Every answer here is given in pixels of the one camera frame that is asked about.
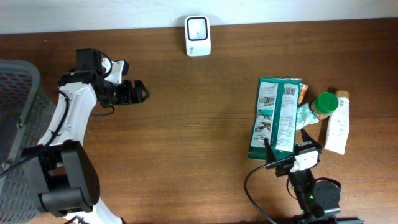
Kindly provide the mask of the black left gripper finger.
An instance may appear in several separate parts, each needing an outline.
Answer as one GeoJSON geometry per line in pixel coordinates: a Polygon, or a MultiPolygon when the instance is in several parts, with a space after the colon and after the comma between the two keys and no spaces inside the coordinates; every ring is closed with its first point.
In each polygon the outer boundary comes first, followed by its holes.
{"type": "Polygon", "coordinates": [[[136,93],[134,97],[134,104],[143,103],[146,99],[150,97],[149,93],[136,93]]]}
{"type": "Polygon", "coordinates": [[[135,93],[149,93],[148,89],[144,86],[141,80],[134,81],[134,91],[135,93]]]}

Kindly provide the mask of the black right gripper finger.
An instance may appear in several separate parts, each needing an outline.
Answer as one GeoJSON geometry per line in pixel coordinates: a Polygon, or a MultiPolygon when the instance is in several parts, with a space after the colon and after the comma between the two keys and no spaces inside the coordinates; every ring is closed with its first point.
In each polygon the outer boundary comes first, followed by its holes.
{"type": "Polygon", "coordinates": [[[266,149],[266,169],[273,169],[276,158],[267,138],[264,138],[264,145],[266,149]]]}
{"type": "Polygon", "coordinates": [[[306,149],[316,149],[317,151],[322,150],[322,146],[314,140],[304,129],[300,130],[301,135],[302,135],[302,140],[303,143],[301,143],[301,146],[304,146],[306,149]]]}

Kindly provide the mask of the teal snack packet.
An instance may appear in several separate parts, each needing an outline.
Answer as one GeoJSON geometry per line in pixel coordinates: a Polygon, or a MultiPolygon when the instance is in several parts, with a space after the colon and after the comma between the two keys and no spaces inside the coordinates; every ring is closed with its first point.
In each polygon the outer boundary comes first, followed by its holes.
{"type": "Polygon", "coordinates": [[[308,103],[299,106],[296,117],[296,130],[300,130],[305,126],[316,124],[319,120],[313,115],[308,103]]]}

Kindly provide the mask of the white tube with gold cap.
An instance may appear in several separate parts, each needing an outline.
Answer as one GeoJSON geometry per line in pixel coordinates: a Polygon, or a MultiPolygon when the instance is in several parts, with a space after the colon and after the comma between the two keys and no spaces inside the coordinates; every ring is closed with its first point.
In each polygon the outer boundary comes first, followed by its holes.
{"type": "Polygon", "coordinates": [[[338,107],[329,116],[325,149],[344,155],[349,135],[349,98],[350,93],[344,90],[335,93],[338,107]]]}

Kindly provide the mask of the green lidded jar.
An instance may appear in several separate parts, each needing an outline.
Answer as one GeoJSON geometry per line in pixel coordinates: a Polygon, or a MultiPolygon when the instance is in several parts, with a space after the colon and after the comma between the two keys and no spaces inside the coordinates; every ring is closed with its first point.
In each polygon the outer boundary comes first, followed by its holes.
{"type": "Polygon", "coordinates": [[[337,109],[339,104],[336,95],[330,92],[324,92],[311,104],[310,109],[314,117],[318,120],[323,120],[337,109]]]}

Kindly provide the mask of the green 3M wipes pack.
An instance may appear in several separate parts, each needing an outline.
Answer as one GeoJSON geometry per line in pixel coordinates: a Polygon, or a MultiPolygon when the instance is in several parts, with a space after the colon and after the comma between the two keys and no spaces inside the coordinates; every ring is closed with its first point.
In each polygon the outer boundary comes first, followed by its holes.
{"type": "Polygon", "coordinates": [[[264,138],[277,160],[294,153],[301,79],[260,78],[248,158],[266,159],[264,138]]]}

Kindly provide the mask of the orange snack packet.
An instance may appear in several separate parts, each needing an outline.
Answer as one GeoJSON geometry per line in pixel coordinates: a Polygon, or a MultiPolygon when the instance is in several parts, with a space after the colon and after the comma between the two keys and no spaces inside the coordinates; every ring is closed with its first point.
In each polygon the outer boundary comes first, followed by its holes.
{"type": "Polygon", "coordinates": [[[300,95],[299,95],[299,100],[298,100],[298,103],[299,103],[299,104],[302,103],[302,101],[303,101],[303,99],[304,99],[304,97],[305,97],[305,94],[306,94],[307,90],[308,90],[308,85],[306,85],[306,84],[304,84],[304,83],[301,83],[301,84],[300,84],[300,95]]]}

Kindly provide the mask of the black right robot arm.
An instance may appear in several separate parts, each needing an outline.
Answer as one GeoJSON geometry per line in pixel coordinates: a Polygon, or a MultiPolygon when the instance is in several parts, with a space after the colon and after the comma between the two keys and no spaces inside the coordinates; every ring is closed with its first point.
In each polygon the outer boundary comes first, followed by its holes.
{"type": "Polygon", "coordinates": [[[275,169],[277,177],[287,176],[295,198],[302,209],[292,223],[364,223],[358,218],[337,218],[341,212],[341,183],[327,177],[315,178],[311,169],[320,162],[323,147],[304,130],[303,142],[294,146],[293,154],[277,159],[269,143],[265,143],[266,169],[275,169]]]}

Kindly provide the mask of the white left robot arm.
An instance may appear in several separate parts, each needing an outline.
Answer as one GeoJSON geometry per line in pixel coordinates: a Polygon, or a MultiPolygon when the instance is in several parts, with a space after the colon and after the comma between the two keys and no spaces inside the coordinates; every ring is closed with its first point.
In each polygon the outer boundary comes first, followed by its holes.
{"type": "Polygon", "coordinates": [[[83,148],[93,108],[143,103],[150,96],[141,80],[123,79],[126,60],[113,61],[104,52],[78,49],[76,67],[63,73],[58,103],[38,145],[22,152],[22,168],[41,213],[68,223],[124,223],[100,198],[100,180],[83,148]]]}

